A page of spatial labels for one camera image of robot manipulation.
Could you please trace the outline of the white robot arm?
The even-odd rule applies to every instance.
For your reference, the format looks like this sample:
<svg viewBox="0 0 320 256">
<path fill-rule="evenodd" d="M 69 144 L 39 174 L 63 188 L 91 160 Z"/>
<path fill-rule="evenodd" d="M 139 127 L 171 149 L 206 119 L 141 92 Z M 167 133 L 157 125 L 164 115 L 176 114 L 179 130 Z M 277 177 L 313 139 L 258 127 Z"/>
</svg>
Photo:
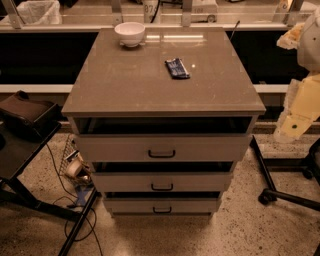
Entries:
<svg viewBox="0 0 320 256">
<path fill-rule="evenodd" d="M 309 71 L 302 81 L 291 80 L 276 123 L 275 140 L 289 143 L 298 140 L 320 117 L 320 8 L 281 36 L 277 45 L 296 48 L 298 64 Z"/>
</svg>

